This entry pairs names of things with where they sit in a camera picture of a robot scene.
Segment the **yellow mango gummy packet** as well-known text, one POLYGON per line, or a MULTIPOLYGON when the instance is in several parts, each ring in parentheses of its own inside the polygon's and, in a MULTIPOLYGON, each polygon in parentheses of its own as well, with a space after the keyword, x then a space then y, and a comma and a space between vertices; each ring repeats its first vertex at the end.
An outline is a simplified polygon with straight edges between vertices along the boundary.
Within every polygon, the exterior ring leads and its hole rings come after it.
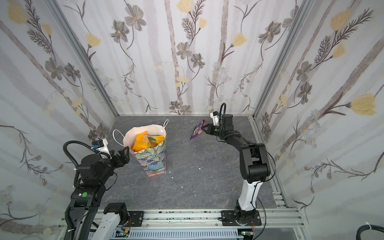
POLYGON ((165 136, 152 136, 147 131, 136 136, 132 150, 139 152, 144 149, 154 148, 165 140, 165 136))

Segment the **purple snack packet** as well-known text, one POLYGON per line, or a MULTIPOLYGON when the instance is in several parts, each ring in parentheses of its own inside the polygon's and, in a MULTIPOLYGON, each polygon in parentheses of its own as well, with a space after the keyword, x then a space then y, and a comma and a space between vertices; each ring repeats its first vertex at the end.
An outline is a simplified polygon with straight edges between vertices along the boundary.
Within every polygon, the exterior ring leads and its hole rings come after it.
POLYGON ((203 130, 202 130, 202 127, 206 125, 206 120, 203 119, 199 124, 197 124, 193 130, 193 133, 190 137, 190 140, 196 138, 198 135, 200 135, 203 130))

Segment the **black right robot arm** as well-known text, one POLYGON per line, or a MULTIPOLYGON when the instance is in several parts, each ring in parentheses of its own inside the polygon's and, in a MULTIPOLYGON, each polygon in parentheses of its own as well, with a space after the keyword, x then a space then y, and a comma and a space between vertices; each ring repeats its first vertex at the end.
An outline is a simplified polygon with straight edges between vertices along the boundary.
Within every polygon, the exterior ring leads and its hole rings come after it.
POLYGON ((244 180, 242 192, 233 211, 221 211, 219 220, 225 227, 261 226, 257 211, 258 193, 263 183, 275 175, 271 173, 271 155, 262 143, 252 142, 234 129, 233 115, 226 113, 227 105, 223 103, 219 111, 210 113, 212 123, 202 130, 215 136, 218 142, 226 143, 239 152, 240 173, 244 180))

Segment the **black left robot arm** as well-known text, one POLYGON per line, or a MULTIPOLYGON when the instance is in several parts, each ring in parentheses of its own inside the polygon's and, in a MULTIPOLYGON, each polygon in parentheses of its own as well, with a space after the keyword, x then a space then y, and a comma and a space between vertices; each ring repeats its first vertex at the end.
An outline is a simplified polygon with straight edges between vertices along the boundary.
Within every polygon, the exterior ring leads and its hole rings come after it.
POLYGON ((109 151, 107 144, 98 140, 90 146, 80 141, 68 141, 63 145, 66 156, 75 165, 74 191, 65 211, 67 232, 65 240, 87 240, 102 197, 108 189, 105 184, 115 175, 115 169, 130 161, 129 147, 123 147, 117 153, 109 151), (84 157, 80 163, 68 150, 68 145, 78 144, 93 153, 84 157))

